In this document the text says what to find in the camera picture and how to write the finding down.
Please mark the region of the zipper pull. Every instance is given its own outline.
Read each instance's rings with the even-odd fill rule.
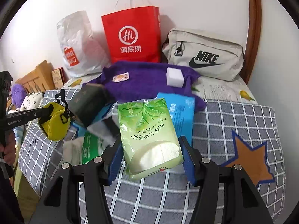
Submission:
[[[175,50],[174,56],[183,56],[182,46],[183,42],[181,42],[180,46]]]

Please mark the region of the white foam block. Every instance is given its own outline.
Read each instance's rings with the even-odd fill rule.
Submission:
[[[167,68],[166,72],[167,85],[172,87],[183,87],[184,77],[180,69]]]

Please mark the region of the purple fluffy pillow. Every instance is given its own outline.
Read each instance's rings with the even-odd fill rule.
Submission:
[[[11,87],[11,97],[12,103],[16,106],[16,108],[20,108],[27,93],[22,85],[14,84]]]

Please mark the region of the yellow bag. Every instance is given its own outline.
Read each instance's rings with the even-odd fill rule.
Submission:
[[[60,104],[59,96],[61,97],[61,101],[65,104],[65,107]],[[50,102],[44,106],[44,108],[49,109],[50,115],[39,118],[38,125],[49,140],[59,141],[67,134],[72,113],[68,110],[64,89],[61,89],[60,93],[55,95],[55,99],[56,102]]]

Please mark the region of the star pattern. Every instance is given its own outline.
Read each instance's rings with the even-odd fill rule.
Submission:
[[[251,148],[234,131],[232,131],[232,136],[236,156],[223,163],[222,166],[232,167],[234,164],[240,164],[255,186],[275,182],[274,175],[267,164],[267,141]]]

